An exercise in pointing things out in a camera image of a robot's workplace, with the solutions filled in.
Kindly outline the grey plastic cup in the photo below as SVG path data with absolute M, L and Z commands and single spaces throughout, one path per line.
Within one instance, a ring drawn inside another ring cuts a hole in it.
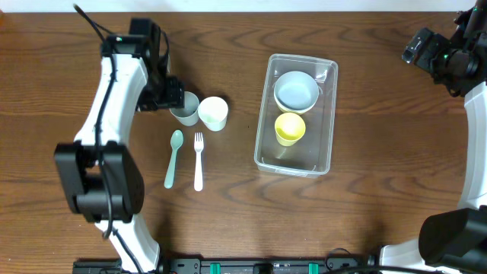
M 184 102 L 181 108 L 170 108 L 170 113 L 184 126 L 194 126 L 199 121 L 199 99 L 189 91 L 184 92 Z

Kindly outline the yellow plastic cup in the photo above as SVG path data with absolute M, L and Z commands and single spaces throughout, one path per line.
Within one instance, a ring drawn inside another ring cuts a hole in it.
M 283 113 L 275 120 L 277 142 L 285 147 L 299 141 L 306 132 L 305 121 L 295 113 Z

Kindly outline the grey plastic bowl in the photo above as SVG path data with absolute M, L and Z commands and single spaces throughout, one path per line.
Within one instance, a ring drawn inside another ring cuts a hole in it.
M 286 107 L 303 110 L 316 104 L 320 88 L 314 78 L 305 72 L 286 72 L 280 76 L 274 86 L 275 101 L 279 100 Z

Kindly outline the white plastic bowl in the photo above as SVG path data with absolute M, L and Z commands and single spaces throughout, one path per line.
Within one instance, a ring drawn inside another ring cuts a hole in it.
M 286 107 L 284 104 L 282 104 L 279 100 L 276 101 L 278 108 L 283 112 L 283 113 L 295 113 L 297 115 L 302 115 L 309 110 L 311 110 L 315 104 L 311 104 L 310 106 L 304 108 L 303 110 L 294 110 L 289 107 Z

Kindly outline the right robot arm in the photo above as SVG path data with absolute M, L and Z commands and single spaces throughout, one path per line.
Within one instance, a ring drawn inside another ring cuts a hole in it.
M 459 12 L 446 38 L 422 28 L 402 58 L 427 72 L 467 115 L 466 173 L 457 209 L 425 219 L 419 237 L 380 249 L 375 273 L 484 273 L 486 271 L 486 0 Z

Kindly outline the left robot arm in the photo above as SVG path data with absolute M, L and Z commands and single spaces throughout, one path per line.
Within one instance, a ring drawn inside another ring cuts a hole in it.
M 183 83 L 168 72 L 165 32 L 149 18 L 133 18 L 125 35 L 100 45 L 101 77 L 84 125 L 71 143 L 59 143 L 54 160 L 68 207 L 95 224 L 119 254 L 117 260 L 80 259 L 74 273 L 160 273 L 161 249 L 141 214 L 142 174 L 129 152 L 137 112 L 181 108 Z

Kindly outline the clear plastic container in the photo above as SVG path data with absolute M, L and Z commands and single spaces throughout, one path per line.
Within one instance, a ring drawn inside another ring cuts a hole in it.
M 304 136 L 292 146 L 277 142 L 275 120 L 283 112 L 274 98 L 277 79 L 286 72 L 305 72 L 320 88 L 315 106 L 299 115 Z M 336 62 L 309 56 L 274 54 L 269 58 L 256 132 L 254 161 L 262 171 L 316 178 L 330 169 L 338 81 Z

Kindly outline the mint green plastic spoon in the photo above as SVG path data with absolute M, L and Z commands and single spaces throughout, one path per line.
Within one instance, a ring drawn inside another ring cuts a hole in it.
M 173 132 L 170 138 L 170 146 L 172 149 L 170 161 L 168 164 L 166 176 L 164 179 L 164 187 L 170 189 L 173 187 L 175 173 L 176 173 L 176 162 L 177 162 L 177 152 L 179 148 L 183 145 L 183 132 L 179 129 Z

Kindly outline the white plastic cup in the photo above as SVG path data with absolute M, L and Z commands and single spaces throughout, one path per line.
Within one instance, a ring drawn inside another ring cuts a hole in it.
M 213 131 L 221 131 L 227 122 L 229 107 L 221 97 L 207 97 L 198 108 L 198 115 L 205 126 Z

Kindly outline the white plastic fork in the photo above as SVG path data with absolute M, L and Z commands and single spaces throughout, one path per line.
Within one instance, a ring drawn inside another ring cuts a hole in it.
M 204 138 L 201 132 L 197 132 L 194 138 L 194 149 L 196 153 L 196 168 L 194 178 L 194 189 L 199 192 L 203 189 L 203 174 L 202 174 L 202 151 L 204 149 Z

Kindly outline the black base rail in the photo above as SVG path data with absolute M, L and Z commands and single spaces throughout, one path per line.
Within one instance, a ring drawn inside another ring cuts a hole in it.
M 335 256 L 322 260 L 200 260 L 198 258 L 163 260 L 156 269 L 144 273 L 173 274 L 291 274 L 327 273 L 348 267 L 371 266 L 360 259 Z M 73 263 L 74 274 L 138 273 L 123 270 L 121 260 L 79 260 Z

